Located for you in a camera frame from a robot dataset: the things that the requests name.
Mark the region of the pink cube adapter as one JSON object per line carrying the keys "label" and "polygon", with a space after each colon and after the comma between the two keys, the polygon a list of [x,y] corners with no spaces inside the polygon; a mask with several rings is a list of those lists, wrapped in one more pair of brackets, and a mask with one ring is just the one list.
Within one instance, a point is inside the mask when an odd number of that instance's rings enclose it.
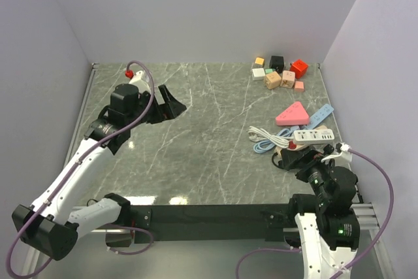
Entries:
{"label": "pink cube adapter", "polygon": [[295,84],[295,73],[293,71],[283,71],[280,86],[291,89]]}

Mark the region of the beige red power strip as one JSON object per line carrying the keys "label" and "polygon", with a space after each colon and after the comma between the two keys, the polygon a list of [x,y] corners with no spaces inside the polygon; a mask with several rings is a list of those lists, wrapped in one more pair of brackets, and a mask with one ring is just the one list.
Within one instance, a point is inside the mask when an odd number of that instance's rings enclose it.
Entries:
{"label": "beige red power strip", "polygon": [[[319,125],[315,128],[315,130],[318,129],[327,129],[326,125]],[[279,133],[278,136],[279,137],[289,137],[291,135],[291,130],[290,129],[282,129]],[[306,145],[303,144],[294,144],[293,142],[290,142],[288,149],[291,151],[299,151],[302,150],[303,148],[305,148]],[[276,146],[274,149],[274,152],[277,153],[278,155],[280,155],[282,148],[280,148],[279,146]]]}

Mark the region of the red cube plug adapter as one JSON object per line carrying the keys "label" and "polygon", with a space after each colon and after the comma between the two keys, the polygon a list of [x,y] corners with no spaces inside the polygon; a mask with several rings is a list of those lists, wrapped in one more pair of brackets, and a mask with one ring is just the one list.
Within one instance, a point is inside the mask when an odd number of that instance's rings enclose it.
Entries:
{"label": "red cube plug adapter", "polygon": [[294,72],[295,78],[298,80],[306,74],[306,71],[308,70],[308,64],[301,59],[298,59],[292,62],[289,70]]}

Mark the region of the white cube adapter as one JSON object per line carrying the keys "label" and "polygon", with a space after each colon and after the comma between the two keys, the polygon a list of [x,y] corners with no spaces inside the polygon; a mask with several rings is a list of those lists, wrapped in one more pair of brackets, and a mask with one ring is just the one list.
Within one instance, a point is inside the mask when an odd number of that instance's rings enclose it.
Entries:
{"label": "white cube adapter", "polygon": [[263,68],[253,68],[251,70],[252,80],[264,80],[265,70]]}

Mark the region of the small orange cube adapter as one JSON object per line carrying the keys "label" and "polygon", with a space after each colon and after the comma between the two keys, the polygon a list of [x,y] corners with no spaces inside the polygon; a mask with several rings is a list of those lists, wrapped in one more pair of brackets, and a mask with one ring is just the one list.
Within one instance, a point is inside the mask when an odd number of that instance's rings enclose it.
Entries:
{"label": "small orange cube adapter", "polygon": [[263,68],[264,67],[264,64],[265,64],[265,59],[264,58],[261,58],[261,57],[257,57],[257,58],[255,58],[255,61],[253,63],[253,66],[255,68]]}

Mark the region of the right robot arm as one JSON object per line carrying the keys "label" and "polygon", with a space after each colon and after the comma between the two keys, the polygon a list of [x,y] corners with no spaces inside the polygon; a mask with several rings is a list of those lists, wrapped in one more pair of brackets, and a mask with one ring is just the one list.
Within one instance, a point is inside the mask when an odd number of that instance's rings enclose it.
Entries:
{"label": "right robot arm", "polygon": [[345,265],[352,261],[359,247],[360,224],[352,209],[357,175],[337,166],[339,159],[350,162],[349,146],[326,145],[280,152],[279,168],[295,170],[297,180],[310,185],[313,193],[294,194],[289,200],[287,220],[297,226],[305,278],[330,278],[350,273]]}

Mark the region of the pink triangle block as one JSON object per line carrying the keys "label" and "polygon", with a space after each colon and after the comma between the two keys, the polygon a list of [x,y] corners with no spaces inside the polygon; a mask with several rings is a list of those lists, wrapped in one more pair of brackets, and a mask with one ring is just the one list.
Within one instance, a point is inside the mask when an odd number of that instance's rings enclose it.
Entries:
{"label": "pink triangle block", "polygon": [[300,101],[294,102],[275,118],[277,126],[307,125],[309,122],[309,114]]}

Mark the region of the light blue power strip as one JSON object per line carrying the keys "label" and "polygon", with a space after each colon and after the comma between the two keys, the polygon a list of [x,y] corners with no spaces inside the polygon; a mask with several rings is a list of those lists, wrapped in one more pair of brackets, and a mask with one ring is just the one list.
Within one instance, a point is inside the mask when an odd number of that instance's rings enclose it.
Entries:
{"label": "light blue power strip", "polygon": [[323,105],[317,112],[310,116],[307,125],[303,125],[301,129],[315,129],[320,126],[324,120],[330,116],[334,111],[334,108],[330,104]]}

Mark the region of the tan wooden cube adapter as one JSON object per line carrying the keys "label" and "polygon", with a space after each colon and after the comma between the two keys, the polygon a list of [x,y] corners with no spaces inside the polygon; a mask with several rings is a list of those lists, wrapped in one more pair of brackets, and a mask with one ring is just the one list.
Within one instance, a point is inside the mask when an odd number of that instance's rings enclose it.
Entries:
{"label": "tan wooden cube adapter", "polygon": [[276,71],[265,74],[264,83],[269,90],[273,90],[281,84],[281,76]]}

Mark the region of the white power strip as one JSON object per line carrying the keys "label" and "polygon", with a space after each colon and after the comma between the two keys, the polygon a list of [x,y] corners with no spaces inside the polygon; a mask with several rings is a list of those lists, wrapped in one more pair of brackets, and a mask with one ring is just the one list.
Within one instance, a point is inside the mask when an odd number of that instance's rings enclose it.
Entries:
{"label": "white power strip", "polygon": [[299,145],[329,144],[334,140],[331,129],[297,130],[293,133],[293,142]]}

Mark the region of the small salmon cube adapter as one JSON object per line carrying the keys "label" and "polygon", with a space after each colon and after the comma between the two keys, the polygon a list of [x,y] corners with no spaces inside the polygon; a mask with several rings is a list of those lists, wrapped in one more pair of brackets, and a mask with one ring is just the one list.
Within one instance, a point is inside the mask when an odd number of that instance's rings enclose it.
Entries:
{"label": "small salmon cube adapter", "polygon": [[293,86],[293,89],[297,92],[304,92],[304,83],[302,81],[296,81]]}

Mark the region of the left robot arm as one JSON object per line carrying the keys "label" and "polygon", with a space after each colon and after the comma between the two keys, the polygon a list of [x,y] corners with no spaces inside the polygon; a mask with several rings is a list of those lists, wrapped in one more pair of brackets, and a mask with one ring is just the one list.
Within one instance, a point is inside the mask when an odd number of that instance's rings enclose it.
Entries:
{"label": "left robot arm", "polygon": [[115,88],[109,104],[90,123],[76,153],[55,181],[30,206],[19,205],[12,213],[23,243],[59,261],[78,239],[98,227],[132,226],[130,201],[115,193],[79,213],[73,208],[99,168],[129,140],[132,128],[173,120],[185,112],[186,106],[174,98],[166,85],[158,89],[163,103],[132,84]]}

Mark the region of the black cube plug adapter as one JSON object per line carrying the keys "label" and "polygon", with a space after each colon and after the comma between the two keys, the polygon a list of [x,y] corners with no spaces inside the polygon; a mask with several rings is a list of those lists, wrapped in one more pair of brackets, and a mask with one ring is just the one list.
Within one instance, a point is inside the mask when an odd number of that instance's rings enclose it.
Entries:
{"label": "black cube plug adapter", "polygon": [[275,70],[277,73],[282,73],[285,68],[285,61],[283,56],[271,56],[269,68]]}

